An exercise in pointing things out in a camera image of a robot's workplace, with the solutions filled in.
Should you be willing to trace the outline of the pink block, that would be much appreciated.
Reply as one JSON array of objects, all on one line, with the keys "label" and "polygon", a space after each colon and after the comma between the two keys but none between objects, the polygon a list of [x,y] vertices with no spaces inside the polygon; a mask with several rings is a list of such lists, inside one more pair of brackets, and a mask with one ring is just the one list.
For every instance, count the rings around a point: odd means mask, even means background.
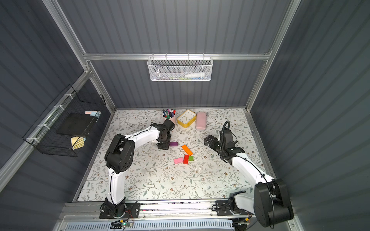
[{"label": "pink block", "polygon": [[184,158],[183,157],[180,157],[180,158],[176,158],[173,160],[175,164],[180,164],[180,163],[183,163],[184,161]]}]

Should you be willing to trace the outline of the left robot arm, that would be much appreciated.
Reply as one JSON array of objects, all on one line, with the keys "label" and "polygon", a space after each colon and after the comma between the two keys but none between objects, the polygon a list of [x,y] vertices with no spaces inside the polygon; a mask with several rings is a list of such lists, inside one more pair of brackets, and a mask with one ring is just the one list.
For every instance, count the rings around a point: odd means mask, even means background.
[{"label": "left robot arm", "polygon": [[131,167],[137,148],[148,142],[156,142],[158,149],[168,150],[171,131],[175,124],[166,119],[162,124],[151,123],[146,129],[130,134],[114,136],[106,154],[105,161],[109,172],[109,193],[107,201],[118,205],[125,201],[124,181],[126,171]]}]

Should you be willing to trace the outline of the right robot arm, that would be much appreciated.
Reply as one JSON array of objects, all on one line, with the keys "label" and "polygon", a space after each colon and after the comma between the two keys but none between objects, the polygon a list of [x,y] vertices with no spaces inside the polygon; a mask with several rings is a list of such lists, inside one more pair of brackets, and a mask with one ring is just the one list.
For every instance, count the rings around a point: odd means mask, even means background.
[{"label": "right robot arm", "polygon": [[273,227],[293,219],[294,212],[286,183],[266,174],[236,143],[234,134],[228,128],[223,128],[218,138],[208,135],[204,139],[205,146],[217,152],[222,161],[236,168],[254,187],[253,196],[246,191],[239,191],[231,193],[227,202],[216,201],[217,213],[223,216],[248,212],[255,215],[263,227]]}]

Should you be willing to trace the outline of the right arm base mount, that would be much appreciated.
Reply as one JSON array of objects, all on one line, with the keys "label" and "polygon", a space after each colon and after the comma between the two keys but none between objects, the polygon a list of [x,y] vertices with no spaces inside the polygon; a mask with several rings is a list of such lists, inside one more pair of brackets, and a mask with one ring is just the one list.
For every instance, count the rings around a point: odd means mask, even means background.
[{"label": "right arm base mount", "polygon": [[253,214],[240,209],[236,206],[236,203],[231,200],[217,200],[214,205],[211,207],[212,211],[215,211],[218,216],[252,216]]}]

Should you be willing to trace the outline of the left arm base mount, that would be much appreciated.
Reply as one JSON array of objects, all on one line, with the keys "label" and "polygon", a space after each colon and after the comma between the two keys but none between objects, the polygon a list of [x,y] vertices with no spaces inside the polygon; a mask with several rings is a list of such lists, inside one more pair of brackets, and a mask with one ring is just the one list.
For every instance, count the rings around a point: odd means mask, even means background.
[{"label": "left arm base mount", "polygon": [[114,205],[105,200],[100,207],[100,219],[131,219],[138,218],[141,204],[138,202],[126,203],[125,201]]}]

